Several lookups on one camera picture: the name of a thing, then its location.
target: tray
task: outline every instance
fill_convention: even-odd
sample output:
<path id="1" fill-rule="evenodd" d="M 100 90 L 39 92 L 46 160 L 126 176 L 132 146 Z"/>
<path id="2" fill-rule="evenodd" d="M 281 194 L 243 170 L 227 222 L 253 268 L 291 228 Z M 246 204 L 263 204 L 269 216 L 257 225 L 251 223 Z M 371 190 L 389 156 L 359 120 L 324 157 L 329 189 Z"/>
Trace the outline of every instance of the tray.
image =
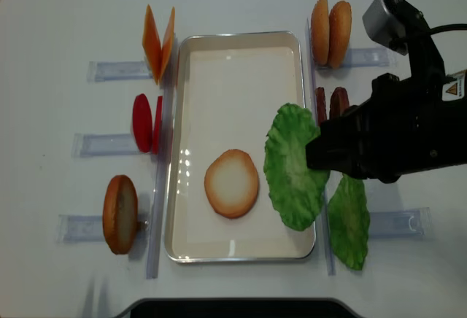
<path id="1" fill-rule="evenodd" d="M 164 244 L 180 263 L 292 260 L 313 249 L 314 224 L 283 225 L 263 173 L 264 144 L 277 110 L 304 106 L 301 50 L 290 32 L 193 36 L 179 50 Z M 209 165 L 229 149 L 250 154 L 260 190 L 236 220 L 216 214 L 204 192 Z"/>

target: cable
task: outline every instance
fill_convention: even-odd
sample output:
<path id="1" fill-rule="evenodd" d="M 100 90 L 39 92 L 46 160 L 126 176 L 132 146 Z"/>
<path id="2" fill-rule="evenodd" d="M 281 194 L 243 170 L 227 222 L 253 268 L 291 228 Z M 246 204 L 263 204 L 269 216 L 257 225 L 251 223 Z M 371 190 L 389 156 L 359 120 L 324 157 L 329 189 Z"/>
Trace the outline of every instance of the cable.
<path id="1" fill-rule="evenodd" d="M 397 46 L 399 46 L 400 44 L 407 43 L 408 41 L 413 41 L 414 39 L 420 39 L 420 38 L 431 36 L 434 34 L 440 34 L 441 32 L 446 32 L 446 31 L 461 31 L 461 30 L 467 30 L 467 24 L 441 25 L 435 28 L 431 28 L 430 30 L 420 32 L 418 34 L 401 37 L 399 39 L 393 39 L 391 42 L 389 42 L 389 47 L 391 49 L 394 49 L 394 48 L 397 48 Z"/>

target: table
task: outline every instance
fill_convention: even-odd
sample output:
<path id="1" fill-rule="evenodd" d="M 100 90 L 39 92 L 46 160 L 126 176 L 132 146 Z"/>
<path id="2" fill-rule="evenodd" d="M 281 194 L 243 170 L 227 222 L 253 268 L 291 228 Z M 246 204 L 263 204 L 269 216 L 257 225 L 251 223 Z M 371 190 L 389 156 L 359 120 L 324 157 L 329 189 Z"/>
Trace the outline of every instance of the table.
<path id="1" fill-rule="evenodd" d="M 360 17 L 372 0 L 347 1 L 354 16 L 352 46 L 371 46 Z M 431 26 L 467 18 L 467 0 L 408 1 Z M 460 317 L 467 309 L 465 166 L 382 187 L 388 209 L 394 199 L 405 209 L 430 207 L 435 235 L 432 241 L 371 241 L 361 274 L 337 263 L 337 275 L 329 277 L 320 234 L 312 255 L 300 263 L 177 265 L 162 251 L 156 280 L 145 279 L 146 249 L 128 258 L 103 244 L 55 242 L 58 215 L 100 214 L 115 174 L 134 180 L 144 204 L 153 199 L 155 167 L 148 157 L 70 156 L 75 133 L 128 132 L 135 95 L 153 98 L 154 109 L 159 89 L 149 80 L 86 81 L 89 61 L 143 59 L 147 3 L 161 33 L 175 6 L 178 40 L 292 31 L 303 48 L 309 101 L 304 29 L 315 2 L 1 0 L 0 315 L 113 317 L 152 298 L 283 297 L 333 298 L 364 317 Z M 434 39 L 448 73 L 466 67 L 467 35 Z M 408 63 L 398 57 L 397 74 L 408 76 Z M 453 142 L 453 149 L 463 147 Z"/>

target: metal tray rim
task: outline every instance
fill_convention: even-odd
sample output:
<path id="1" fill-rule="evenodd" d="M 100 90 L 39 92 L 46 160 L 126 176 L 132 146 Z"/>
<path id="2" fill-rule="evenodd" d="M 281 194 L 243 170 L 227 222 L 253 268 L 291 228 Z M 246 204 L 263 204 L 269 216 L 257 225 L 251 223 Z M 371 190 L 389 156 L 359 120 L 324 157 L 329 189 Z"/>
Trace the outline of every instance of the metal tray rim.
<path id="1" fill-rule="evenodd" d="M 298 45 L 298 59 L 300 62 L 300 81 L 301 81 L 301 96 L 303 99 L 303 106 L 306 108 L 306 100 L 305 100 L 305 85 L 304 85 L 304 69 L 303 69 L 303 59 L 301 57 L 301 45 L 298 37 L 292 32 L 292 31 L 264 31 L 264 32 L 250 32 L 250 33 L 239 33 L 239 34 L 213 34 L 213 35 L 193 35 L 185 38 L 182 43 L 180 43 L 180 46 L 178 48 L 178 56 L 177 56 L 177 75 L 176 75 L 176 81 L 177 84 L 176 88 L 178 88 L 178 71 L 180 67 L 180 50 L 183 48 L 184 44 L 188 42 L 191 39 L 203 39 L 203 38 L 218 38 L 218 37 L 235 37 L 235 36 L 245 36 L 245 35 L 261 35 L 261 34 L 289 34 L 292 35 L 293 38 L 296 40 L 297 45 Z M 175 107 L 172 108 L 173 112 L 177 112 L 177 103 L 174 103 Z M 175 129 L 175 120 L 176 117 L 174 116 L 174 119 L 172 120 L 172 130 Z M 171 177 L 170 173 L 167 176 L 167 183 L 166 183 L 166 197 L 164 200 L 164 215 L 163 215 L 163 235 L 162 239 L 164 242 L 164 249 L 166 250 L 166 254 L 171 259 L 172 261 L 176 263 L 236 263 L 236 262 L 293 262 L 297 260 L 303 260 L 310 256 L 310 254 L 313 252 L 314 246 L 316 245 L 316 221 L 314 221 L 311 225 L 313 227 L 313 233 L 314 233 L 314 238 L 313 238 L 313 243 L 310 251 L 304 255 L 303 257 L 219 257 L 219 258 L 204 258 L 204 257 L 189 257 L 187 258 L 178 258 L 173 255 L 171 255 L 171 251 L 167 248 L 167 243 L 166 243 L 166 231 L 167 231 L 167 216 L 168 216 L 168 206 L 169 206 L 169 189 L 170 189 L 170 183 L 171 183 Z"/>

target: green lettuce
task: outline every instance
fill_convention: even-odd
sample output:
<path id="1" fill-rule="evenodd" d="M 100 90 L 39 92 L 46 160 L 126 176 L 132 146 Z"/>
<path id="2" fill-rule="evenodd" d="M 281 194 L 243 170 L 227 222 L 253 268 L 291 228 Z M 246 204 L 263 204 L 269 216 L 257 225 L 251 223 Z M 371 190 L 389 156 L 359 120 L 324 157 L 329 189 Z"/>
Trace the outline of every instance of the green lettuce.
<path id="1" fill-rule="evenodd" d="M 330 171 L 306 166 L 305 146 L 320 135 L 312 113 L 296 104 L 277 111 L 268 132 L 264 174 L 272 206 L 293 230 L 307 229 L 323 207 L 323 191 Z"/>
<path id="2" fill-rule="evenodd" d="M 329 201 L 328 219 L 334 254 L 347 267 L 361 271 L 370 227 L 363 181 L 344 175 Z"/>

